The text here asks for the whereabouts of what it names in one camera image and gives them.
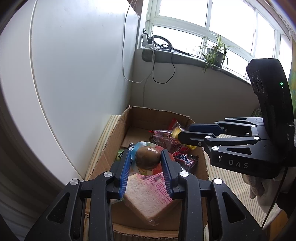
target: bread slice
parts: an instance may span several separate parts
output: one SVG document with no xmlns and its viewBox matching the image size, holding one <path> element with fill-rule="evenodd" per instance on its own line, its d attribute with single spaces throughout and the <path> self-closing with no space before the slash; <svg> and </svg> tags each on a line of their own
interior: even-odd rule
<svg viewBox="0 0 296 241">
<path fill-rule="evenodd" d="M 157 225 L 158 220 L 178 202 L 169 197 L 162 172 L 151 176 L 138 173 L 130 176 L 123 197 L 125 205 L 150 225 Z"/>
</svg>

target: cardboard box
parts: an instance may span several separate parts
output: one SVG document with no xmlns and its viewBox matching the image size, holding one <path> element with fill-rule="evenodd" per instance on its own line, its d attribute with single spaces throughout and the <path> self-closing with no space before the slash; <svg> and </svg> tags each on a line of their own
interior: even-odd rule
<svg viewBox="0 0 296 241">
<path fill-rule="evenodd" d="M 105 148 L 103 149 L 97 164 L 91 173 L 91 179 L 108 171 L 114 162 L 117 152 L 121 147 L 128 147 L 133 142 L 149 141 L 149 130 L 165 130 L 172 119 L 188 127 L 194 123 L 188 116 L 170 111 L 152 110 L 144 107 L 128 107 L 122 114 L 113 132 L 111 133 Z M 194 174 L 204 180 L 208 180 L 205 155 L 202 148 L 196 148 L 193 155 L 199 155 L 199 162 L 193 168 Z M 206 202 L 203 200 L 203 222 L 207 224 Z M 147 241 L 147 239 L 175 239 L 178 237 L 178 229 L 181 215 L 181 202 L 179 202 L 159 224 L 150 226 L 137 217 L 123 202 L 112 204 L 112 222 L 115 232 L 115 240 Z"/>
</svg>

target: potted plant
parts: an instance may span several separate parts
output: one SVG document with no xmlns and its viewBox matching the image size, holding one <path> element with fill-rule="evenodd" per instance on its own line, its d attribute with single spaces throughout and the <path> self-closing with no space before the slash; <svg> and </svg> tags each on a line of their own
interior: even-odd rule
<svg viewBox="0 0 296 241">
<path fill-rule="evenodd" d="M 203 46 L 209 47 L 209 48 L 207 48 L 207 53 L 202 54 L 205 61 L 208 62 L 206 67 L 205 67 L 205 70 L 208 67 L 213 68 L 214 65 L 221 68 L 224 61 L 225 61 L 225 58 L 228 61 L 227 50 L 228 50 L 229 46 L 226 46 L 225 43 L 223 43 L 221 35 L 217 34 L 217 35 L 215 35 L 215 37 L 216 37 L 216 40 L 217 40 L 216 45 L 215 44 L 213 46 L 211 46 L 211 45 L 202 45 L 202 47 Z"/>
</svg>

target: window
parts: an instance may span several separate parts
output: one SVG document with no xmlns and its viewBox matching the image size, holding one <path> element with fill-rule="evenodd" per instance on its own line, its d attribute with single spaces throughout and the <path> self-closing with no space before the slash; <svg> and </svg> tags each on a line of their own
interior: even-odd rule
<svg viewBox="0 0 296 241">
<path fill-rule="evenodd" d="M 291 42 L 257 0 L 149 0 L 145 28 L 199 57 L 207 52 L 200 46 L 215 43 L 219 33 L 229 46 L 223 68 L 246 78 L 253 58 L 278 58 L 290 72 Z"/>
</svg>

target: colorful painting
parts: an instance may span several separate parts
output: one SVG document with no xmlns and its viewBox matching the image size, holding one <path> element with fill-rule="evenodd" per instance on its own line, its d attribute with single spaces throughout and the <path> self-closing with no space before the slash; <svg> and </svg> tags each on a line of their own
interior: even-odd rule
<svg viewBox="0 0 296 241">
<path fill-rule="evenodd" d="M 292 38 L 292 64 L 291 64 L 291 71 L 290 76 L 288 79 L 292 104 L 293 104 L 293 112 L 294 118 L 296 118 L 296 43 Z"/>
</svg>

